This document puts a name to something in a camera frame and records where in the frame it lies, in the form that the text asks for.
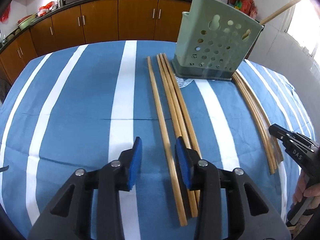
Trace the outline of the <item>right hand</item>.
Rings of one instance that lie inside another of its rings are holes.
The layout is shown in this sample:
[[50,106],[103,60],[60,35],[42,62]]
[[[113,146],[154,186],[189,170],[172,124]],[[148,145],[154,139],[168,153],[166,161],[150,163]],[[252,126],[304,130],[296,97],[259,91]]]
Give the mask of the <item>right hand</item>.
[[308,209],[315,209],[319,206],[320,202],[320,184],[318,183],[312,186],[307,186],[306,184],[305,172],[301,170],[295,192],[293,194],[292,206],[296,205],[298,202],[301,202],[303,197],[313,197],[313,201],[310,203]]

